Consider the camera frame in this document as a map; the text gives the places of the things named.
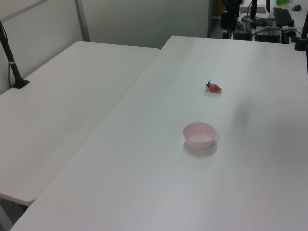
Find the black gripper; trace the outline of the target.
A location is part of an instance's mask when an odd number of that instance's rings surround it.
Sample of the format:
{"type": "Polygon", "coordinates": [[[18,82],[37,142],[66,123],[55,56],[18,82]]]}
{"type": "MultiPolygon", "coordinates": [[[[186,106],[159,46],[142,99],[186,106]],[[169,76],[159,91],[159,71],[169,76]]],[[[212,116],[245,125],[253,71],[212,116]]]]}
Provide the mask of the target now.
{"type": "Polygon", "coordinates": [[[242,4],[242,0],[222,0],[221,3],[226,8],[226,11],[221,13],[222,38],[231,39],[234,31],[236,30],[236,22],[238,18],[237,9],[242,4]]]}

